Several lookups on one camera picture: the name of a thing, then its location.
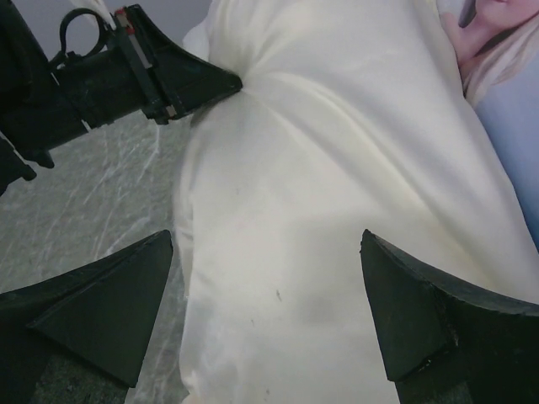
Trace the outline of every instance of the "printed anime girl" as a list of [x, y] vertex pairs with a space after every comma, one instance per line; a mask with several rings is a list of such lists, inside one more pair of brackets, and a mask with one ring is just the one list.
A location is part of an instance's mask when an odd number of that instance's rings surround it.
[[464, 92], [477, 106], [488, 89], [520, 72], [539, 51], [539, 0], [472, 0], [459, 24], [443, 13]]

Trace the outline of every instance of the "blonde hair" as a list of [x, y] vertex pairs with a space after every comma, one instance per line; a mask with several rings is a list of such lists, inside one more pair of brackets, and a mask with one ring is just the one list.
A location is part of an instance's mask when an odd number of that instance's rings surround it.
[[465, 77], [464, 93], [477, 106], [488, 89], [518, 74], [539, 51], [539, 14], [517, 28], [491, 50]]

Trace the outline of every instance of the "white satin fabric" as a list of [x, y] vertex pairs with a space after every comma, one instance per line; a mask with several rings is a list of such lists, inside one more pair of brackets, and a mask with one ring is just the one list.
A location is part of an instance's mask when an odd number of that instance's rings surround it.
[[[103, 18], [104, 21], [109, 23], [112, 28], [116, 28], [114, 19], [112, 18], [112, 13], [109, 11], [109, 8], [104, 3], [104, 0], [69, 0], [73, 6], [76, 8], [89, 8]], [[90, 21], [95, 24], [95, 19], [89, 17]]]
[[365, 229], [539, 301], [536, 248], [429, 2], [215, 0], [185, 46], [244, 82], [197, 117], [174, 190], [187, 402], [398, 402]]

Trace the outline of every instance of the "body pillow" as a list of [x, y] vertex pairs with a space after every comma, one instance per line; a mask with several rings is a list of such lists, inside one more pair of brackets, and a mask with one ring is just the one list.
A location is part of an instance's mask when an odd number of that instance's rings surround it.
[[215, 0], [185, 47], [244, 83], [195, 116], [174, 190], [186, 402], [397, 403], [365, 229], [539, 301], [537, 250], [432, 2]]
[[539, 1], [438, 2], [466, 98], [515, 187], [539, 248]]

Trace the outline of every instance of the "marble floor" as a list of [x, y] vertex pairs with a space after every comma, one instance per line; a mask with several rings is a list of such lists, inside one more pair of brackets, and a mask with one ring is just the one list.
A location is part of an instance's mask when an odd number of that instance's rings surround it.
[[[187, 136], [187, 120], [157, 129], [143, 114], [133, 114], [53, 150], [56, 167], [36, 168], [36, 180], [12, 183], [0, 198], [0, 292], [173, 230], [173, 173]], [[176, 256], [127, 403], [175, 404], [186, 395], [178, 368], [184, 309]]]

